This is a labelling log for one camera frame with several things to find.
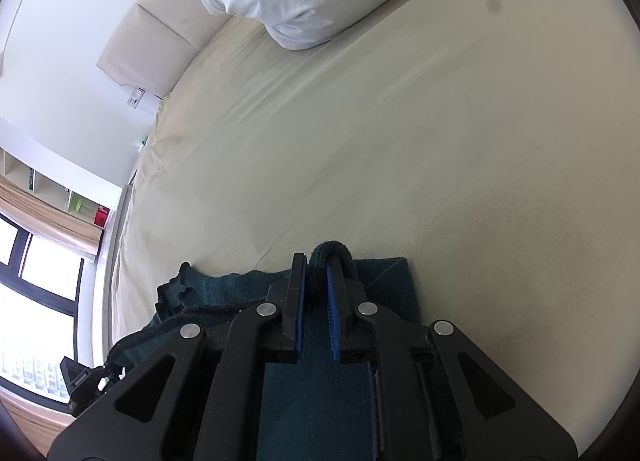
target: shelf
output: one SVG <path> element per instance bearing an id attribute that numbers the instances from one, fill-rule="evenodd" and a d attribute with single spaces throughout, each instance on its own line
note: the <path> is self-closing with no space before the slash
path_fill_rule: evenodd
<path id="1" fill-rule="evenodd" d="M 94 224 L 95 213 L 98 210 L 98 203 L 90 199 L 79 196 L 75 192 L 71 193 L 71 203 L 69 203 L 69 213 L 74 216 Z"/>
<path id="2" fill-rule="evenodd" d="M 31 168 L 0 148 L 0 173 L 9 181 L 45 203 L 70 213 L 88 223 L 94 224 L 98 203 L 71 192 L 65 186 L 56 183 L 47 176 Z M 33 190 L 30 190 L 30 176 L 33 175 Z"/>
<path id="3" fill-rule="evenodd" d="M 42 174 L 37 174 L 35 187 L 34 194 L 38 199 L 60 210 L 66 211 L 70 194 L 66 188 Z"/>

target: dark green towel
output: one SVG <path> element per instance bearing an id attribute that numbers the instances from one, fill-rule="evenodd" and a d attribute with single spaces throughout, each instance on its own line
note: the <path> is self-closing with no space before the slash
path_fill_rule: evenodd
<path id="1" fill-rule="evenodd" d="M 405 259 L 352 261 L 348 250 L 340 247 L 339 243 L 325 243 L 311 257 L 301 361 L 267 365 L 259 461 L 371 459 L 369 374 L 365 364 L 338 365 L 332 358 L 324 284 L 326 257 L 339 251 L 346 276 L 364 284 L 369 300 L 410 322 L 419 323 L 420 315 Z M 273 282 L 288 278 L 289 271 L 207 277 L 183 264 L 178 277 L 158 288 L 158 313 L 153 320 L 118 342 L 108 364 L 131 369 L 183 324 L 212 327 L 229 322 L 242 309 L 264 300 Z"/>

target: upholstered headboard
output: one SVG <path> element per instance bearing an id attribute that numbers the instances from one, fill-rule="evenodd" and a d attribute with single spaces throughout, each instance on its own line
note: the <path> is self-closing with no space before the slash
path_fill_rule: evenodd
<path id="1" fill-rule="evenodd" d="M 120 85 L 164 98 L 230 18 L 210 15 L 200 0 L 137 0 L 98 67 Z"/>

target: window frame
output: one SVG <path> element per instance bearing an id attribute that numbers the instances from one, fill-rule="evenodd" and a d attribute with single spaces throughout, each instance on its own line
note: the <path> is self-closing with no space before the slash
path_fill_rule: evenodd
<path id="1" fill-rule="evenodd" d="M 22 228 L 20 225 L 13 222 L 8 217 L 0 214 L 0 219 L 9 223 L 12 227 L 17 229 L 18 233 L 15 236 L 14 247 L 11 251 L 9 258 L 9 264 L 0 263 L 0 283 L 15 291 L 23 297 L 29 298 L 34 302 L 48 307 L 53 311 L 62 313 L 73 317 L 74 319 L 74 360 L 78 360 L 78 300 L 80 294 L 80 285 L 82 282 L 82 271 L 84 269 L 84 259 L 80 261 L 80 268 L 78 271 L 78 282 L 76 284 L 76 298 L 70 300 L 66 297 L 62 297 L 55 293 L 51 293 L 44 288 L 31 284 L 31 282 L 25 281 L 21 278 L 22 267 L 24 260 L 29 251 L 31 245 L 31 239 L 33 235 Z M 65 412 L 68 414 L 68 408 L 66 404 L 43 396 L 38 393 L 33 393 L 28 389 L 25 389 L 21 385 L 17 385 L 12 381 L 4 378 L 0 375 L 0 385 L 5 389 L 11 391 L 17 396 L 28 399 L 33 403 L 52 409 L 54 411 Z"/>

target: metal screw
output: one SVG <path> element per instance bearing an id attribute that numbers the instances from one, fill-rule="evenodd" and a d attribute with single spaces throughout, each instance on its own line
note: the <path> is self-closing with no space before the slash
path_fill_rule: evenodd
<path id="1" fill-rule="evenodd" d="M 453 324 L 447 322 L 446 320 L 438 320 L 435 326 L 433 326 L 433 330 L 438 335 L 449 336 L 451 333 L 453 333 Z"/>
<path id="2" fill-rule="evenodd" d="M 358 306 L 358 313 L 361 315 L 375 315 L 378 307 L 373 302 L 363 302 Z"/>
<path id="3" fill-rule="evenodd" d="M 275 304 L 272 304 L 271 302 L 265 302 L 264 304 L 260 304 L 260 306 L 258 306 L 257 312 L 260 316 L 271 316 L 277 310 L 278 308 Z"/>
<path id="4" fill-rule="evenodd" d="M 196 338 L 200 334 L 200 326 L 198 324 L 185 324 L 180 329 L 182 338 Z"/>

